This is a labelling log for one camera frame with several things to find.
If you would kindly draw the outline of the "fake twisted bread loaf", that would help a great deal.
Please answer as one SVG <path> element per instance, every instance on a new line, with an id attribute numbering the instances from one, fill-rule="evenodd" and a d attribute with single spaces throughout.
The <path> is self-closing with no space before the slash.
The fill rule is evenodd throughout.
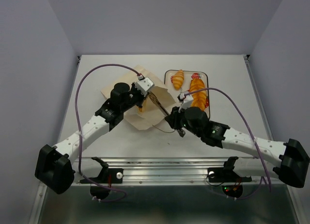
<path id="1" fill-rule="evenodd" d="M 199 78 L 194 78 L 190 82 L 189 92 L 201 90 L 205 88 L 204 82 Z M 193 101 L 191 106 L 198 107 L 201 111 L 204 111 L 207 107 L 207 93 L 205 90 L 196 92 L 191 95 L 193 97 Z"/>

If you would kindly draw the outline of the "metal tongs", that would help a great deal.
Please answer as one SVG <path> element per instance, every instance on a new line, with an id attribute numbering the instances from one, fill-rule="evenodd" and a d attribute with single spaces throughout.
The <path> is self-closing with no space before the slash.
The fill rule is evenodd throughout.
<path id="1" fill-rule="evenodd" d="M 164 117 L 169 115 L 165 107 L 159 102 L 157 97 L 152 92 L 149 93 L 149 98 L 154 103 L 154 105 L 163 113 Z M 184 137 L 186 134 L 183 129 L 176 129 L 176 131 L 180 137 Z"/>

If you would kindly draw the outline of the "beige paper bag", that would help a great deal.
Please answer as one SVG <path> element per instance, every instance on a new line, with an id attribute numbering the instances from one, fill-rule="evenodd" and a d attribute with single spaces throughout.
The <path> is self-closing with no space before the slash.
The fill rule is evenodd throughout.
<path id="1" fill-rule="evenodd" d="M 134 69 L 153 81 L 155 86 L 152 88 L 151 92 L 156 96 L 161 105 L 170 112 L 171 109 L 176 106 L 176 100 L 168 92 L 168 88 L 163 81 L 140 65 L 137 65 Z M 129 71 L 123 76 L 118 77 L 109 85 L 103 87 L 101 93 L 107 99 L 110 97 L 110 91 L 116 83 L 124 82 L 131 85 L 137 80 L 137 75 L 134 72 Z M 146 101 L 143 102 L 142 110 L 139 110 L 139 108 L 135 106 L 124 113 L 124 120 L 134 126 L 137 130 L 147 130 L 159 124 L 163 119 L 163 112 L 150 100 L 150 98 L 147 98 Z"/>

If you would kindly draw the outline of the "fake croissant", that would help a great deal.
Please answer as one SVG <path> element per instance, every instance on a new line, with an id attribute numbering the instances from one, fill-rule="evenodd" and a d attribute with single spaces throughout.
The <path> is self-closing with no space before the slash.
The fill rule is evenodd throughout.
<path id="1" fill-rule="evenodd" d="M 184 71 L 179 70 L 171 77 L 171 83 L 175 90 L 179 90 L 184 82 Z"/>

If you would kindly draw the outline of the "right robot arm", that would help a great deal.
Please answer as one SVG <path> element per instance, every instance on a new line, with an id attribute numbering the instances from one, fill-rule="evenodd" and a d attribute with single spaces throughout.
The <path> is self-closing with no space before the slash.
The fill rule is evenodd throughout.
<path id="1" fill-rule="evenodd" d="M 251 155 L 251 158 L 229 157 L 221 167 L 208 168 L 210 183 L 251 182 L 252 177 L 270 177 L 302 188 L 305 185 L 310 158 L 299 141 L 271 141 L 251 137 L 226 124 L 209 120 L 197 107 L 180 110 L 174 107 L 165 117 L 172 129 L 188 130 L 203 143 L 220 149 L 231 149 Z"/>

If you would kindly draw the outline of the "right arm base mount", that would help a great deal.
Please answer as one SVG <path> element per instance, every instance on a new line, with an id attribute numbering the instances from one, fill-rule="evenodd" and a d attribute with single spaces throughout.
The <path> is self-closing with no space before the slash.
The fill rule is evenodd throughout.
<path id="1" fill-rule="evenodd" d="M 213 187 L 221 187 L 224 195 L 232 198 L 241 198 L 243 183 L 252 182 L 251 176 L 239 176 L 232 170 L 223 167 L 210 167 L 207 169 L 206 183 Z"/>

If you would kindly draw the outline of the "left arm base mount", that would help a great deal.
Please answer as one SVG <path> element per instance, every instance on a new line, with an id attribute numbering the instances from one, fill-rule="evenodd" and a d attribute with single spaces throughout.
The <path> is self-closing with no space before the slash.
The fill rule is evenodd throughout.
<path id="1" fill-rule="evenodd" d="M 98 157 L 92 157 L 92 160 L 98 162 L 102 169 L 99 172 L 97 177 L 91 178 L 92 181 L 98 184 L 107 184 L 107 186 L 91 186 L 90 194 L 92 199 L 95 201 L 101 202 L 113 202 L 124 199 L 127 196 L 127 193 L 120 189 L 112 189 L 112 184 L 122 184 L 124 169 L 123 168 L 109 168 L 109 165 Z M 119 198 L 112 200 L 107 200 L 111 192 L 122 193 L 123 195 Z"/>

